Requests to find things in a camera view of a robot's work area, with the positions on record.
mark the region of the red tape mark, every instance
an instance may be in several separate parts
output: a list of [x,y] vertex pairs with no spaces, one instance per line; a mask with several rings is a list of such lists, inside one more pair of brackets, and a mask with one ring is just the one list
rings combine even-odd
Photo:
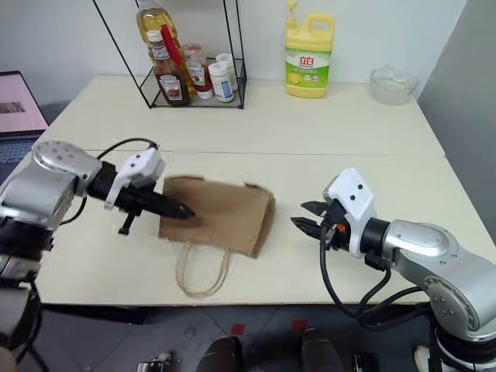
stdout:
[[231,327],[231,335],[241,336],[242,334],[244,334],[245,328],[246,328],[246,324],[242,324],[242,323],[233,324]]
[[305,331],[307,329],[307,319],[293,319],[291,328],[297,332]]

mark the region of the product label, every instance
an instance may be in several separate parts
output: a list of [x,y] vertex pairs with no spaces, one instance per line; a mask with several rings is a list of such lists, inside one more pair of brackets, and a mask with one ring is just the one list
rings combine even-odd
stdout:
[[153,58],[156,60],[165,60],[169,57],[169,52],[164,48],[152,48]]
[[193,84],[203,87],[205,85],[205,69],[203,66],[196,62],[186,62],[186,67]]
[[171,101],[181,101],[183,99],[181,83],[177,77],[174,75],[162,75],[160,76],[160,83]]
[[297,87],[324,88],[330,60],[331,52],[286,48],[286,83]]
[[224,81],[213,81],[215,96],[219,98],[231,98],[233,96],[233,90],[231,88],[231,83],[227,80]]

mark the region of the brown paper bag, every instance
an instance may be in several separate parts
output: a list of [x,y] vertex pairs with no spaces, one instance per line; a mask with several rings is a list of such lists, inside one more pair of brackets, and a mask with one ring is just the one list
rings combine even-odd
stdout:
[[[176,280],[191,297],[205,297],[219,290],[229,269],[230,252],[256,258],[272,228],[274,196],[255,184],[238,186],[206,181],[201,177],[176,176],[165,180],[164,195],[180,200],[196,213],[188,220],[162,217],[159,230],[160,236],[186,242],[177,260]],[[189,291],[184,284],[188,255],[196,243],[225,250],[215,283],[201,292]]]

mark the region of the cooking oil bottle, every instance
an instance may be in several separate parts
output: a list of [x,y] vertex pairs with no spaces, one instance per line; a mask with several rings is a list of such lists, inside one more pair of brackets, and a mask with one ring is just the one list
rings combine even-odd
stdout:
[[[303,98],[321,98],[326,93],[334,37],[334,18],[330,14],[310,13],[298,27],[294,15],[296,0],[287,2],[286,19],[286,92]],[[327,29],[317,29],[314,22]]]
[[[177,50],[181,50],[181,45],[179,44],[179,39],[177,38],[176,26],[174,25],[174,22],[172,22],[172,18],[169,13],[167,13],[167,10],[157,4],[154,0],[139,0],[139,6],[140,7],[138,8],[138,13],[136,15],[136,22],[138,23],[141,38],[148,46],[148,56],[150,59],[154,62],[152,45],[150,44],[146,33],[152,30],[161,31],[162,25],[167,25],[170,34],[174,39],[174,44]],[[193,86],[193,82],[191,81],[184,61],[181,63],[181,76],[186,81],[186,85],[188,86],[189,96],[195,96],[196,90]]]

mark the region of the bottle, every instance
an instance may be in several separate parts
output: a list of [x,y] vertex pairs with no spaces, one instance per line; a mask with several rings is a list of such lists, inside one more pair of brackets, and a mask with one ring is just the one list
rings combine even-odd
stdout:
[[186,60],[186,68],[189,76],[193,81],[196,93],[201,99],[209,99],[214,96],[210,73],[208,72],[208,64],[203,48],[199,44],[186,44],[181,48],[184,59]]
[[[330,14],[311,13],[303,26],[293,15],[295,0],[288,0],[286,19],[286,92],[304,98],[321,98],[326,94],[334,37],[334,18]],[[327,23],[327,30],[312,27],[313,22]]]
[[172,106],[184,106],[190,102],[188,87],[181,75],[181,69],[172,61],[160,31],[146,32],[153,53],[153,73],[165,100]]
[[236,79],[236,70],[234,69],[233,56],[230,53],[220,53],[215,60],[220,64],[226,64],[229,72],[229,80],[231,81],[232,89],[238,90],[238,79]]
[[220,102],[231,102],[234,99],[234,93],[226,64],[211,64],[208,66],[208,72],[212,79],[215,97]]
[[[153,51],[150,41],[146,33],[151,30],[160,31],[163,25],[166,25],[170,30],[170,34],[174,40],[174,43],[178,50],[181,49],[181,45],[179,44],[179,39],[177,38],[177,30],[174,22],[172,22],[172,18],[167,13],[167,11],[159,4],[157,4],[154,0],[139,0],[139,8],[138,13],[136,15],[136,22],[138,23],[139,33],[141,34],[141,38],[143,42],[148,46],[148,55],[150,59],[153,61]],[[191,97],[195,95],[195,87],[193,87],[193,83],[188,75],[188,70],[186,69],[186,64],[181,65],[181,73],[188,85],[188,92]]]

